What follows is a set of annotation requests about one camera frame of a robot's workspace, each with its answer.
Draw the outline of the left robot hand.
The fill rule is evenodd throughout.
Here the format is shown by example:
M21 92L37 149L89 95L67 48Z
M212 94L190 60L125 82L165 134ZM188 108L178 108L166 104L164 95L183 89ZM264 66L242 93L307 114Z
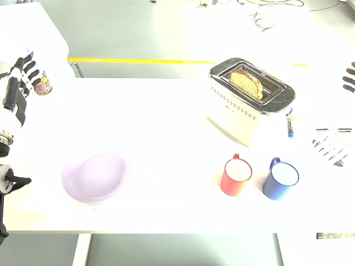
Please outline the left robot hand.
M23 126L27 97L41 83L33 53L20 57L7 73L1 74L1 130L13 134Z

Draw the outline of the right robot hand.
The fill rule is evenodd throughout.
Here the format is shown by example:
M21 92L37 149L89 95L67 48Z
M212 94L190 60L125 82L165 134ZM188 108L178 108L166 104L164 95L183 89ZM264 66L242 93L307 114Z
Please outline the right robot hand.
M355 62L351 62L351 67L348 67L346 69L346 73L345 75L342 77L343 80L343 85L342 88L350 91L351 93L354 94L354 90L355 90L355 80L354 80L354 67L355 67Z

